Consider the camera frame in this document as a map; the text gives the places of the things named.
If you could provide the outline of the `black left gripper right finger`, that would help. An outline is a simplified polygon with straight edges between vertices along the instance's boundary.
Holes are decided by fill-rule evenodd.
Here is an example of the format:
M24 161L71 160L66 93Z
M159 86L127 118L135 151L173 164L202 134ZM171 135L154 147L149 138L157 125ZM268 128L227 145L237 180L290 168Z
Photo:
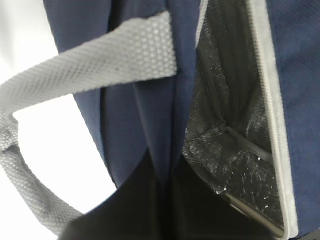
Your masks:
M275 240L284 231L252 208L219 195L184 157L174 171L172 209L177 240Z

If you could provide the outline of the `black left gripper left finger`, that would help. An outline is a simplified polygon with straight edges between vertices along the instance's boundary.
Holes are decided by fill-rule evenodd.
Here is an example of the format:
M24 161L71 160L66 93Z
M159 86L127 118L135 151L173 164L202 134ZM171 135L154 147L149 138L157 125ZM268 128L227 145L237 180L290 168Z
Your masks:
M61 240L158 240L157 184L151 156L105 202L67 225Z

